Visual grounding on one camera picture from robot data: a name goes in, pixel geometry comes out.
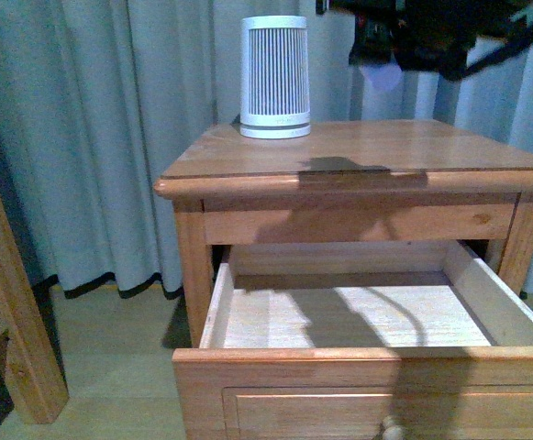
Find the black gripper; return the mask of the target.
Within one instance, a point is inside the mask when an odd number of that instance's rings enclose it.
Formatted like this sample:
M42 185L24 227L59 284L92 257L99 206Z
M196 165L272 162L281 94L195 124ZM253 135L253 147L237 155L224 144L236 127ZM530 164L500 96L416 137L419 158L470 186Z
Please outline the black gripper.
M529 1L317 1L316 13L354 16L349 64L396 64L449 79L466 68L479 37L509 39L527 27Z

